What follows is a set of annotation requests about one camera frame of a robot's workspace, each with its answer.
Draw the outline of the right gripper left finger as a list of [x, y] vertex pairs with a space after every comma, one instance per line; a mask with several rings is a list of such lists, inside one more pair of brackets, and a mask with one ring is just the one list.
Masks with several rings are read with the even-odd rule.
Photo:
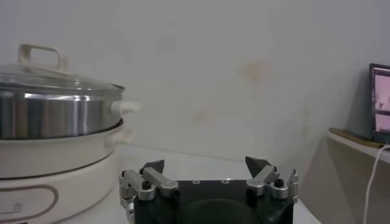
[[119, 176], [120, 204], [126, 212], [129, 223], [135, 223], [134, 199], [152, 201], [156, 196], [176, 200], [179, 198], [179, 183], [166, 178], [163, 173], [163, 159], [148, 162], [138, 172], [123, 170]]

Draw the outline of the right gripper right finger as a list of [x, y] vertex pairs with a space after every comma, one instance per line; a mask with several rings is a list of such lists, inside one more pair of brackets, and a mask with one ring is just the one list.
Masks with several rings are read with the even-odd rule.
[[267, 192], [276, 200], [291, 199], [294, 204], [298, 202], [299, 175], [296, 169], [280, 173], [267, 160], [250, 156], [245, 157], [245, 163], [252, 176], [246, 181], [246, 185], [257, 197]]

